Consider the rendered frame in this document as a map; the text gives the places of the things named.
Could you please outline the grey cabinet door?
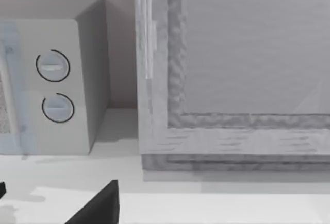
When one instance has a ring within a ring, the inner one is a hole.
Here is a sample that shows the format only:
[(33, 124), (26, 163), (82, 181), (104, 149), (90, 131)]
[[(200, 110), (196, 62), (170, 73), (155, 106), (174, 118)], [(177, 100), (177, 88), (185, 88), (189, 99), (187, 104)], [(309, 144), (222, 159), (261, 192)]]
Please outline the grey cabinet door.
[(168, 0), (171, 128), (330, 129), (330, 0)]

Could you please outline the pale microwave oven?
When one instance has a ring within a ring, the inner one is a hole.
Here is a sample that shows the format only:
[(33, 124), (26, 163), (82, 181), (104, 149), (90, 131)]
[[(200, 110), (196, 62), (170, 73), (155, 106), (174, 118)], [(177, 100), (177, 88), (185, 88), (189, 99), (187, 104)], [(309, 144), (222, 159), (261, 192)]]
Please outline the pale microwave oven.
[[(37, 56), (51, 49), (71, 66), (61, 82), (36, 70)], [(74, 103), (66, 123), (42, 112), (56, 93)], [(109, 97), (104, 0), (0, 0), (0, 154), (88, 154)]]

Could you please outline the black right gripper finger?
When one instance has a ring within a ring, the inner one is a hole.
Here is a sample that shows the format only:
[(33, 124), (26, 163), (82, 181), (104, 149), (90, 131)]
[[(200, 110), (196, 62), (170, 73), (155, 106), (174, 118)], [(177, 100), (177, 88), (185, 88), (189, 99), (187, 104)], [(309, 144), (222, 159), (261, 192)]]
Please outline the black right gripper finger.
[(64, 224), (119, 224), (119, 182), (111, 180)]

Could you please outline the grey wooden cabinet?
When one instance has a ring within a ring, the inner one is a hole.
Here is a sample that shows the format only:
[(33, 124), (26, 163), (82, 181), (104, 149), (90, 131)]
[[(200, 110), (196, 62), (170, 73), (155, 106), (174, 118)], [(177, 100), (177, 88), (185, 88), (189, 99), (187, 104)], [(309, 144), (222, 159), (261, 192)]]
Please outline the grey wooden cabinet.
[(184, 111), (187, 0), (135, 0), (147, 171), (330, 171), (330, 114)]

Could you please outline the grey microwave knob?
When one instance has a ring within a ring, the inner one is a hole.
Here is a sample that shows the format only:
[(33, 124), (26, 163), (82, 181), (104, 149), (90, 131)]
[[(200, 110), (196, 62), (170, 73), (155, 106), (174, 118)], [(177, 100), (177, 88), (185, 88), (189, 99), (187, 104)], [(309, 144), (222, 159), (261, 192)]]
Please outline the grey microwave knob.
[(61, 93), (45, 97), (42, 101), (42, 112), (44, 116), (58, 124), (66, 123), (75, 114), (75, 106), (70, 98)]
[(61, 82), (65, 80), (71, 70), (66, 55), (54, 49), (38, 55), (35, 64), (40, 77), (49, 82)]

